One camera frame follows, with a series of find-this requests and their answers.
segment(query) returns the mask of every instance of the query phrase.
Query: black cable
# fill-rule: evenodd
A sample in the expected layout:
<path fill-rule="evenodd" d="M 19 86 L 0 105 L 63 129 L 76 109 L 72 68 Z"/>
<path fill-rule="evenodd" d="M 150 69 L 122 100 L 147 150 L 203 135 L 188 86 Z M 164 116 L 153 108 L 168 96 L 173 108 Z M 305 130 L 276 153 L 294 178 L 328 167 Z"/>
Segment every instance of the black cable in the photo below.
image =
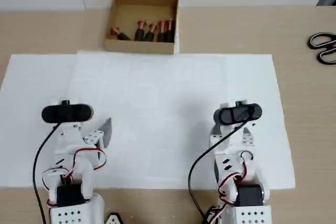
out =
<path fill-rule="evenodd" d="M 193 165 L 191 166 L 190 170 L 189 170 L 189 175 L 188 175 L 188 189 L 189 189 L 189 194 L 191 196 L 191 198 L 193 199 L 193 202 L 198 210 L 198 212 L 200 212 L 200 214 L 202 215 L 203 219 L 205 220 L 206 218 L 206 215 L 203 213 L 200 205 L 198 204 L 194 194 L 193 194 L 193 191 L 191 189 L 191 175 L 193 173 L 193 170 L 196 166 L 196 164 L 206 155 L 208 154 L 210 151 L 212 151 L 214 148 L 216 148 L 219 144 L 221 144 L 222 142 L 224 142 L 225 140 L 227 140 L 230 136 L 232 136 L 233 134 L 235 134 L 237 131 L 239 131 L 245 124 L 247 123 L 244 122 L 242 123 L 240 126 L 236 127 L 233 131 L 231 131 L 230 133 L 228 133 L 226 136 L 224 136 L 221 140 L 219 140 L 216 144 L 214 144 L 213 146 L 211 146 L 209 149 L 207 149 L 204 153 L 202 153 L 196 160 L 195 162 L 193 163 Z"/>
<path fill-rule="evenodd" d="M 43 224 L 46 224 L 47 222 L 46 222 L 46 216 L 44 215 L 44 212 L 43 212 L 43 207 L 42 207 L 41 199 L 40 199 L 40 196 L 38 194 L 37 187 L 36 187 L 36 181 L 35 181 L 36 163 L 37 163 L 38 156 L 39 156 L 39 154 L 40 154 L 43 146 L 46 144 L 46 142 L 49 140 L 49 138 L 53 135 L 53 133 L 55 132 L 55 130 L 60 125 L 61 125 L 61 123 L 58 123 L 53 128 L 53 130 L 48 134 L 48 136 L 46 137 L 46 139 L 44 139 L 44 141 L 42 142 L 41 146 L 37 150 L 37 153 L 36 153 L 35 159 L 34 159 L 34 164 L 33 164 L 33 187 L 34 187 L 35 196 L 36 196 L 36 199 L 37 199 L 37 202 L 38 202 L 38 207 L 40 208 Z"/>

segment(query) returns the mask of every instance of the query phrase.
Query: red and white wire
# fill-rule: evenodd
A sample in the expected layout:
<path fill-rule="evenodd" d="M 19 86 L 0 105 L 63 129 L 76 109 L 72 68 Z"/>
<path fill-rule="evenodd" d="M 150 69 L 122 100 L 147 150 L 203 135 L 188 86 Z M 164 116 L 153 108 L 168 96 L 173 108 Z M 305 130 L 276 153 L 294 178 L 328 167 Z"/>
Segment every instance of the red and white wire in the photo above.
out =
<path fill-rule="evenodd" d="M 98 169 L 102 168 L 106 164 L 106 162 L 107 162 L 106 153 L 102 149 L 98 149 L 98 148 L 82 148 L 82 149 L 78 149 L 78 150 L 76 150 L 76 152 L 73 155 L 74 159 L 72 161 L 72 168 L 68 172 L 68 174 L 65 176 L 65 178 L 68 178 L 68 177 L 72 176 L 72 174 L 74 173 L 74 171 L 75 171 L 75 165 L 76 165 L 76 155 L 78 153 L 80 153 L 80 152 L 99 152 L 99 153 L 104 154 L 104 157 L 105 157 L 104 162 L 102 162 L 100 165 L 94 167 L 93 170 L 98 170 Z"/>
<path fill-rule="evenodd" d="M 59 167 L 53 167 L 53 168 L 50 168 L 50 169 L 47 169 L 45 170 L 43 173 L 42 173 L 42 183 L 43 183 L 43 186 L 46 190 L 49 190 L 49 187 L 46 185 L 45 181 L 44 181 L 44 175 L 47 173 L 47 172 L 56 172 L 56 171 L 61 171 L 61 172 L 64 172 L 64 174 L 60 174 L 60 175 L 64 175 L 64 176 L 67 176 L 68 173 L 69 173 L 69 170 L 62 167 L 62 166 L 59 166 Z"/>
<path fill-rule="evenodd" d="M 221 216 L 221 214 L 224 211 L 225 206 L 226 206 L 226 204 L 224 204 L 224 206 L 220 209 L 217 209 L 217 210 L 214 209 L 216 211 L 216 213 L 210 219 L 209 224 L 213 224 L 216 221 L 216 219 L 218 219 L 218 217 Z"/>
<path fill-rule="evenodd" d="M 234 202 L 232 202 L 232 201 L 230 201 L 230 200 L 228 200 L 228 199 L 225 198 L 225 197 L 227 197 L 227 195 L 225 194 L 225 191 L 221 190 L 221 188 L 228 182 L 228 180 L 230 178 L 235 179 L 237 184 L 239 184 L 240 182 L 242 182 L 246 178 L 246 176 L 247 176 L 247 167 L 246 167 L 245 161 L 243 161 L 243 168 L 244 168 L 244 173 L 243 174 L 238 173 L 238 172 L 231 173 L 219 185 L 219 187 L 218 187 L 219 199 L 222 202 L 227 203 L 229 205 L 234 204 Z"/>

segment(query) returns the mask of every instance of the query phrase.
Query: white foam board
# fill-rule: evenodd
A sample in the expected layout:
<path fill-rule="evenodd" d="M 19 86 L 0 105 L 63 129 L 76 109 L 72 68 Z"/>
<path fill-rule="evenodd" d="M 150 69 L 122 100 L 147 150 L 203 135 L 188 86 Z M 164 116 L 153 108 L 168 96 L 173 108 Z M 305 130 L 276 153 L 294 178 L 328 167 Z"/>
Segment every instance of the white foam board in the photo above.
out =
<path fill-rule="evenodd" d="M 31 186 L 35 152 L 51 130 L 40 112 L 64 98 L 93 106 L 84 134 L 112 117 L 108 163 L 97 171 L 97 187 L 187 188 L 189 167 L 208 147 L 213 112 L 241 98 L 263 108 L 261 130 L 253 133 L 270 188 L 295 186 L 270 55 L 13 55 L 0 92 L 0 131 L 8 140 L 4 147 L 17 147 L 0 150 L 0 186 Z M 38 173 L 48 167 L 54 146 L 55 138 L 42 152 Z M 192 184 L 215 188 L 213 157 L 197 166 Z"/>

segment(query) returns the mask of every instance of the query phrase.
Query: perforated bracket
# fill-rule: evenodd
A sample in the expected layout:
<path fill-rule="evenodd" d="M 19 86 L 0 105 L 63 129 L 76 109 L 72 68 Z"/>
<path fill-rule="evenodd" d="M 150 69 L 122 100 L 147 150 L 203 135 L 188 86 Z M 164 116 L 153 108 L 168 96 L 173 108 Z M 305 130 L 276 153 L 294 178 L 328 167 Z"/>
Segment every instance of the perforated bracket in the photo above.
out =
<path fill-rule="evenodd" d="M 231 215 L 235 224 L 272 224 L 270 206 L 233 207 Z"/>
<path fill-rule="evenodd" d="M 102 131 L 92 131 L 88 136 L 84 137 L 84 142 L 87 144 L 98 144 L 104 133 Z"/>
<path fill-rule="evenodd" d="M 114 212 L 110 215 L 105 224 L 123 224 L 121 217 L 118 213 Z"/>
<path fill-rule="evenodd" d="M 51 224 L 102 224 L 104 222 L 104 201 L 94 193 L 84 204 L 54 207 L 50 209 Z"/>

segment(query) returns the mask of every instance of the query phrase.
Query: screw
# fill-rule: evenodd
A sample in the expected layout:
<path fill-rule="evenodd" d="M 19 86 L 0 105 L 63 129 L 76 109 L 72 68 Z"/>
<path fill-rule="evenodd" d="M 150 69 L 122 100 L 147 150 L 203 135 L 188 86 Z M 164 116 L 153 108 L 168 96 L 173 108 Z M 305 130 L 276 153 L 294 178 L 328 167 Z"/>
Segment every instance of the screw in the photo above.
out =
<path fill-rule="evenodd" d="M 160 32 L 161 33 L 164 33 L 165 22 L 166 21 L 164 19 L 160 20 Z"/>
<path fill-rule="evenodd" d="M 157 26 L 158 26 L 157 23 L 152 22 L 152 23 L 149 25 L 150 32 L 151 32 L 151 33 L 154 33 L 154 31 L 155 31 L 155 29 L 156 29 Z"/>
<path fill-rule="evenodd" d="M 169 18 L 167 19 L 167 22 L 168 22 L 168 31 L 171 31 L 173 27 L 173 20 Z"/>
<path fill-rule="evenodd" d="M 138 21 L 138 28 L 143 29 L 146 24 L 147 24 L 146 20 L 141 19 Z"/>
<path fill-rule="evenodd" d="M 111 33 L 119 35 L 121 33 L 120 28 L 119 27 L 112 27 Z"/>

